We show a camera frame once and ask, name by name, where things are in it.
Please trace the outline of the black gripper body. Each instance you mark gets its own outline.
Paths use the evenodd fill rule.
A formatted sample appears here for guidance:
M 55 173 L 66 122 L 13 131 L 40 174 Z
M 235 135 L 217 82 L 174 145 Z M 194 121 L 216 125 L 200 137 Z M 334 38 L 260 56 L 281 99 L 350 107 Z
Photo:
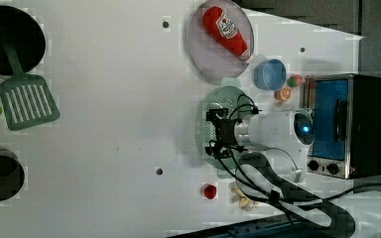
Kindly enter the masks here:
M 205 121 L 214 126 L 214 139 L 208 141 L 205 152 L 215 159 L 227 159 L 232 157 L 232 150 L 239 153 L 244 151 L 244 147 L 239 145 L 235 139 L 234 127 L 240 119 L 228 119 L 227 108 L 209 109 L 206 112 Z

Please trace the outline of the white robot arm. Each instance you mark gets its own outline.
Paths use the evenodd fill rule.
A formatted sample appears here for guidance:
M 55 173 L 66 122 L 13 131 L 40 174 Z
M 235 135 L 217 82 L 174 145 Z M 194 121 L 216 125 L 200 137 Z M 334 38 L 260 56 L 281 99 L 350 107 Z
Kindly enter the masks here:
M 245 105 L 204 112 L 214 128 L 205 152 L 237 181 L 247 198 L 268 203 L 332 238 L 381 238 L 381 182 L 353 186 L 329 197 L 300 187 L 308 172 L 355 179 L 381 169 L 379 148 L 363 148 L 351 132 L 332 126 L 318 137 L 311 110 L 260 115 Z

